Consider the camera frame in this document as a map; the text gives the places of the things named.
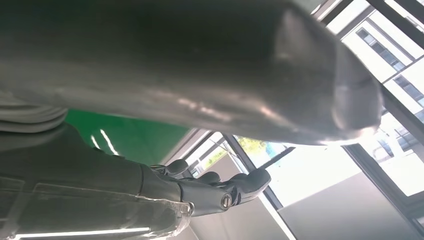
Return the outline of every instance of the transparent plastic cover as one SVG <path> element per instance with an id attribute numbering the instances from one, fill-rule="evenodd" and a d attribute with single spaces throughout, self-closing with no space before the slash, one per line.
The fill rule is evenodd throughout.
<path id="1" fill-rule="evenodd" d="M 1 202 L 10 203 L 2 209 L 5 221 L 0 224 L 0 239 L 173 237 L 188 226 L 192 214 L 190 204 L 184 202 L 51 184 L 24 192 L 18 185 L 14 189 L 0 185 Z"/>

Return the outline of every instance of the green wall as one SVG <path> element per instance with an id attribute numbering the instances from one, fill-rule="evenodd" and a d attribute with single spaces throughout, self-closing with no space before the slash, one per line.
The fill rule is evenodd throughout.
<path id="1" fill-rule="evenodd" d="M 70 110 L 66 122 L 76 127 L 90 146 L 95 146 L 93 137 L 107 154 L 113 154 L 112 146 L 119 155 L 146 165 L 158 164 L 188 131 L 161 122 L 78 110 Z"/>

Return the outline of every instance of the curved metal part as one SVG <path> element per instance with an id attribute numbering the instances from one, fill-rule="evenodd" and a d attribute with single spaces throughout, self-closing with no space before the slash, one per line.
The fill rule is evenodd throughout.
<path id="1" fill-rule="evenodd" d="M 0 90 L 29 103 L 307 145 L 380 123 L 371 74 L 287 0 L 16 0 L 0 22 Z"/>

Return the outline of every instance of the tree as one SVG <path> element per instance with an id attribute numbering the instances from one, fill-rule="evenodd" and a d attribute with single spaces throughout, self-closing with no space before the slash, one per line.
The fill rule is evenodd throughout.
<path id="1" fill-rule="evenodd" d="M 238 143 L 247 154 L 257 155 L 265 151 L 267 142 L 244 136 L 237 137 Z"/>

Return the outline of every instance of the metal joint screw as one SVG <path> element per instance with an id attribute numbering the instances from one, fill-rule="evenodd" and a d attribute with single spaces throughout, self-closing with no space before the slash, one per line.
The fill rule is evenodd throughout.
<path id="1" fill-rule="evenodd" d="M 227 210 L 231 207 L 232 199 L 229 194 L 225 194 L 221 199 L 221 208 Z"/>

